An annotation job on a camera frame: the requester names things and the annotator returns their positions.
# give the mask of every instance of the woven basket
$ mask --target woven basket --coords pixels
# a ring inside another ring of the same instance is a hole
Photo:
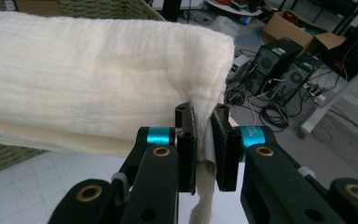
[[[90,19],[141,19],[164,21],[143,0],[58,0],[60,12],[67,17]],[[6,10],[5,1],[0,1],[0,11]],[[26,147],[0,145],[0,170],[28,160],[45,152]]]

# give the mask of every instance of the wall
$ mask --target wall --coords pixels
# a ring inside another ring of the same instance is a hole
[[[266,2],[273,6],[279,6],[282,3],[282,0],[266,0]],[[283,6],[283,9],[289,9],[293,3],[294,0],[287,0]],[[308,21],[313,21],[315,24],[323,27],[324,29],[333,31],[337,24],[341,21],[341,18],[328,11],[323,11],[322,14],[315,20],[320,10],[320,7],[316,7],[308,0],[298,0],[296,7],[294,8],[296,13],[300,14]],[[358,25],[358,16],[352,21],[351,24],[354,26]]]

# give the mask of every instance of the blue ring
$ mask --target blue ring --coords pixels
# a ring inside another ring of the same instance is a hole
[[[170,128],[169,127],[150,127],[147,132],[147,143],[154,145],[170,144]]]
[[[254,144],[265,144],[266,136],[259,126],[240,126],[243,143],[242,162],[245,162],[246,150]]]

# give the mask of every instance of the white cloth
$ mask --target white cloth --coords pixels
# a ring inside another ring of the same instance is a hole
[[[141,126],[173,127],[190,102],[203,161],[233,55],[199,26],[0,12],[0,144],[126,156]]]

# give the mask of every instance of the screw hole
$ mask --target screw hole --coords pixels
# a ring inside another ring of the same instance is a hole
[[[146,209],[141,214],[142,221],[152,221],[156,218],[157,214],[153,209]]]
[[[166,147],[157,147],[153,149],[153,154],[157,157],[165,157],[170,155],[170,150]]]
[[[322,222],[324,220],[322,214],[314,209],[305,210],[305,215],[307,215],[307,217],[309,217],[310,219],[316,222]]]
[[[274,155],[274,151],[272,151],[272,149],[267,148],[267,147],[259,147],[255,150],[255,152],[257,152],[259,155],[265,156],[265,157],[270,157],[270,156]]]
[[[85,198],[89,198],[92,195],[94,195],[95,193],[97,193],[97,189],[95,189],[95,188],[86,189],[85,191],[83,191],[82,196]]]

